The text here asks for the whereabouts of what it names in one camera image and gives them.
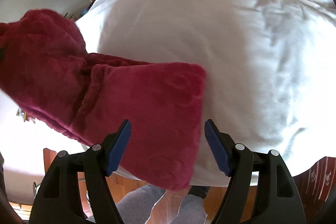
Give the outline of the magenta fleece pants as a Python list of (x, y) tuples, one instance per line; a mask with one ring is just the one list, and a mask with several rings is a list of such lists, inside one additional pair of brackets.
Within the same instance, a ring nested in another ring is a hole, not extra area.
[(52, 10), (1, 24), (1, 89), (27, 114), (85, 145), (129, 120), (121, 166), (160, 188), (190, 183), (205, 83), (196, 64), (88, 53), (76, 24)]

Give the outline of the grey trouser leg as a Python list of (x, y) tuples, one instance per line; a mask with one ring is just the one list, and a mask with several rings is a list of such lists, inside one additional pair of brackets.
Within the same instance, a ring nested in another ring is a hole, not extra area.
[[(207, 213), (204, 199), (209, 189), (209, 186), (192, 186), (181, 201), (172, 223), (205, 223)], [(166, 189), (147, 184), (126, 194), (116, 203), (116, 208), (124, 223), (147, 223), (153, 208), (166, 192)]]

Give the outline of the white duvet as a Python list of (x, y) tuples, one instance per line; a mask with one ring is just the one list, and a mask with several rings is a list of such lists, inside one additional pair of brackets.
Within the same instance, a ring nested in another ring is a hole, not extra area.
[(335, 157), (332, 0), (96, 0), (87, 50), (207, 72), (203, 120), (292, 175)]

